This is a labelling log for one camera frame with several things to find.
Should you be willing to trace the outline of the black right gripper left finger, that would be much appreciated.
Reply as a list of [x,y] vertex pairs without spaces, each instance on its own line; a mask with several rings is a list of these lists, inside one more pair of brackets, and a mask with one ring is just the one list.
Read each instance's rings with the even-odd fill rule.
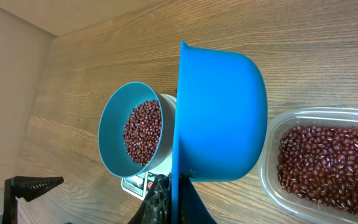
[[170,224],[171,174],[159,174],[128,224]]

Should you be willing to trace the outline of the blue plastic measuring scoop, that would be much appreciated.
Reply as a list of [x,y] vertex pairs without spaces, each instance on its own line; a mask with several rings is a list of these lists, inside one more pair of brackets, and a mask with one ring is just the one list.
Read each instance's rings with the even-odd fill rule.
[[171,221],[178,223],[180,174],[194,182],[245,176],[262,151],[268,123],[264,79],[245,55],[182,43],[173,135]]

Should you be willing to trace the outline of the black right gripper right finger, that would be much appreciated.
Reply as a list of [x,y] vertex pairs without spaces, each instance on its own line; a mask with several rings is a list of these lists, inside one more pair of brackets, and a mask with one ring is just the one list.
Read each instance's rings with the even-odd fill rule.
[[191,177],[191,173],[180,174],[178,222],[180,224],[216,224],[191,183]]

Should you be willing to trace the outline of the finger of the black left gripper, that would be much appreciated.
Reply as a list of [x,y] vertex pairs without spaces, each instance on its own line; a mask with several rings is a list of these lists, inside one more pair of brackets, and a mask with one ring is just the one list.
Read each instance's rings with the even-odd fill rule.
[[64,183],[63,177],[25,177],[15,176],[4,184],[4,224],[17,223],[17,199],[30,202],[58,185]]

